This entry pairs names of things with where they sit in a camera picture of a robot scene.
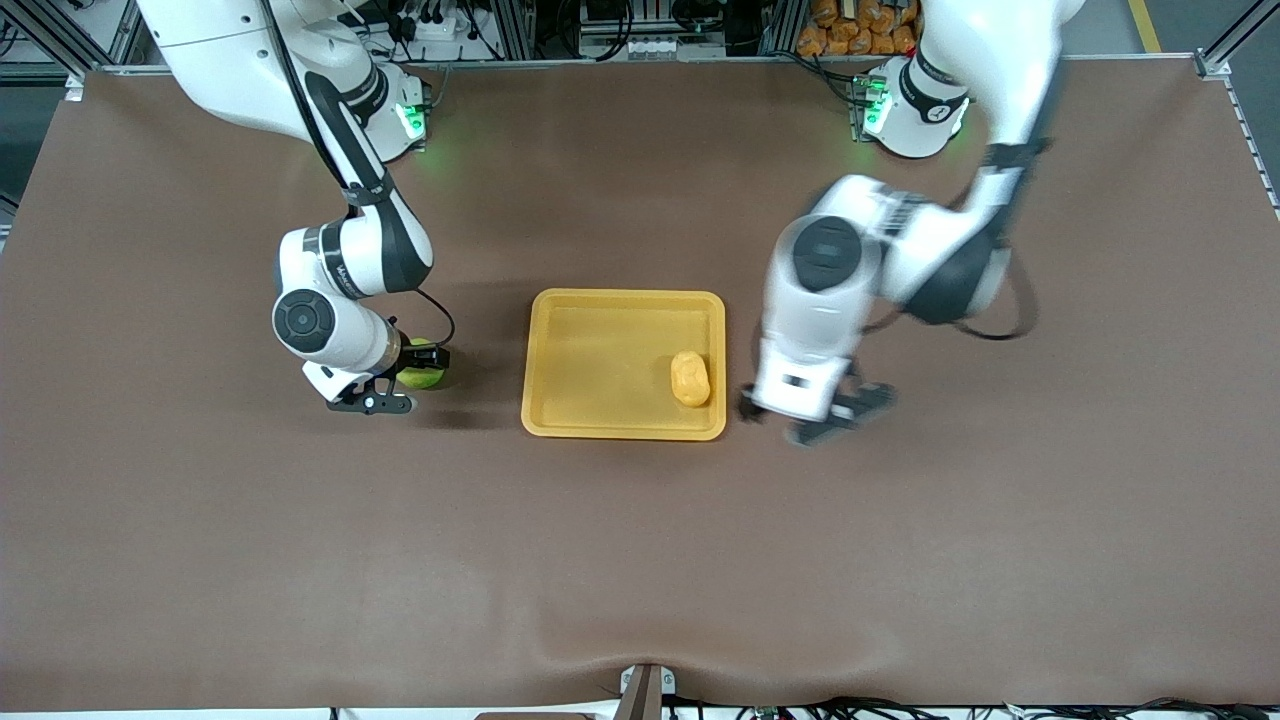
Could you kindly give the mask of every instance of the tennis ball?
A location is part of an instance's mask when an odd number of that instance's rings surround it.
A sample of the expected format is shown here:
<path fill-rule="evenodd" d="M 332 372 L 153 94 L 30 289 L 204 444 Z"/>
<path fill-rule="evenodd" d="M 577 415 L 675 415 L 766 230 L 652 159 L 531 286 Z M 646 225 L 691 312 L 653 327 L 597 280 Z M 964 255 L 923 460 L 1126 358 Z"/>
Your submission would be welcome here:
<path fill-rule="evenodd" d="M 410 341 L 410 346 L 413 345 L 430 345 L 430 342 L 426 338 L 415 337 Z M 396 373 L 396 384 L 412 389 L 426 389 L 439 383 L 443 377 L 444 370 L 436 368 L 404 368 Z"/>

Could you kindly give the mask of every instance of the brown tabletop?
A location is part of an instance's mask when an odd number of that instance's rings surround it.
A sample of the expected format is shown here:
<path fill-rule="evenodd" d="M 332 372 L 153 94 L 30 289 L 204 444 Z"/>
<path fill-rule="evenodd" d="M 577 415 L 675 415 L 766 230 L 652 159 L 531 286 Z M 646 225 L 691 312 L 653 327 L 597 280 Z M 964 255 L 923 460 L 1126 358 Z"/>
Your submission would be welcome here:
<path fill-rule="evenodd" d="M 393 169 L 457 366 L 364 418 L 270 329 L 280 234 L 342 211 L 314 151 L 169 78 L 58 110 L 0 274 L 0 708 L 576 701 L 637 660 L 735 703 L 1276 700 L 1280 225 L 1189 60 L 1071 64 L 1012 233 L 1039 328 L 870 337 L 899 406 L 810 451 L 526 434 L 534 295 L 713 291 L 748 382 L 778 231 L 850 172 L 951 200 L 980 123 L 891 159 L 771 64 L 458 72 L 431 122 Z"/>

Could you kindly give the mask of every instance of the white robot link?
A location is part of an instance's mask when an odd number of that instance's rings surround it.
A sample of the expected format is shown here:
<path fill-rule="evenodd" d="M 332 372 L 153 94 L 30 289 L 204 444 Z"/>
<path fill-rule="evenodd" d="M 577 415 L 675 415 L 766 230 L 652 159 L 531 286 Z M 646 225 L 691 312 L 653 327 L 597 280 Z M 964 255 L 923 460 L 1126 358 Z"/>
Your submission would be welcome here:
<path fill-rule="evenodd" d="M 927 324 L 955 323 L 991 304 L 1010 263 L 1005 234 L 1015 202 L 1047 145 L 1061 85 L 1059 28 L 1082 4 L 929 0 L 919 51 L 897 74 L 908 78 L 911 67 L 928 63 L 922 74 L 947 78 L 961 95 L 960 82 L 968 85 L 991 126 L 983 164 L 959 210 L 847 176 L 782 231 L 765 281 L 756 379 L 739 405 L 744 418 L 794 418 L 788 434 L 801 446 L 855 429 L 895 400 L 884 384 L 840 393 L 846 377 L 858 377 L 852 354 L 876 297 Z M 955 97 L 895 105 L 882 118 L 886 128 L 897 123 L 888 136 L 904 147 L 940 150 L 950 128 L 940 132 L 915 111 L 959 109 Z M 913 128 L 920 142 L 908 140 Z"/>
<path fill-rule="evenodd" d="M 306 361 L 303 374 L 330 409 L 410 411 L 411 398 L 378 392 L 374 380 L 403 368 L 448 366 L 448 338 L 411 347 L 358 301 L 421 292 L 433 265 L 426 232 L 383 164 L 425 136 L 422 82 L 372 63 L 355 32 L 333 20 L 348 12 L 344 3 L 140 0 L 138 8 L 197 105 L 316 146 L 349 209 L 280 241 L 275 334 Z"/>

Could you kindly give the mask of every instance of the yellow tray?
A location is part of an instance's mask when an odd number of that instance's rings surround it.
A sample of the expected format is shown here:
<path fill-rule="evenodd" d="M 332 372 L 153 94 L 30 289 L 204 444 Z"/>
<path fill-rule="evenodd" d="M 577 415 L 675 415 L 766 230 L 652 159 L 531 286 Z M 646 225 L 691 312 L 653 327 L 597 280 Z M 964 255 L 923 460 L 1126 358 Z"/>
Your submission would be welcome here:
<path fill-rule="evenodd" d="M 707 361 L 712 395 L 685 407 L 671 359 Z M 520 419 L 541 437 L 713 439 L 724 429 L 724 304 L 710 292 L 552 288 L 534 300 Z"/>

